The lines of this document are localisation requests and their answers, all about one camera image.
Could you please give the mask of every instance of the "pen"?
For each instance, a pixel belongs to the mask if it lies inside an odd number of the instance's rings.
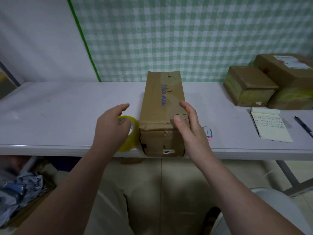
[[[297,116],[294,116],[295,121],[299,123],[299,125],[301,125],[301,127],[307,131],[308,134],[310,134],[310,136],[313,138],[313,132],[312,130],[305,124],[302,122],[302,120],[300,118],[298,118]]]

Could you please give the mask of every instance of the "yellow tape roll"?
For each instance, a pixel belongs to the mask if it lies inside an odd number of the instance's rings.
[[[123,123],[125,119],[131,120],[131,129],[129,130],[128,138],[118,150],[119,152],[126,152],[139,144],[139,124],[135,118],[128,115],[121,115],[118,118],[120,123]]]

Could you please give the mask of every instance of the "green checkered curtain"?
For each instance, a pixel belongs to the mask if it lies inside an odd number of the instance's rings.
[[[102,81],[223,81],[261,53],[313,51],[313,0],[70,0]]]

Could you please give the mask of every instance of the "yellow notepad page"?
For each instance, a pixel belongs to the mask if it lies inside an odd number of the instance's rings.
[[[293,142],[282,119],[280,110],[251,107],[250,113],[255,122],[260,138]]]

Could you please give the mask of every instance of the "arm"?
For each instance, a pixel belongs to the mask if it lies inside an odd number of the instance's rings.
[[[201,170],[233,235],[303,234],[238,180],[213,154],[196,111],[180,102],[189,116],[190,129],[176,115],[174,123],[185,142],[187,154]]]
[[[103,171],[127,139],[131,122],[119,124],[117,117],[128,106],[118,105],[99,117],[90,150],[14,234],[84,233]]]

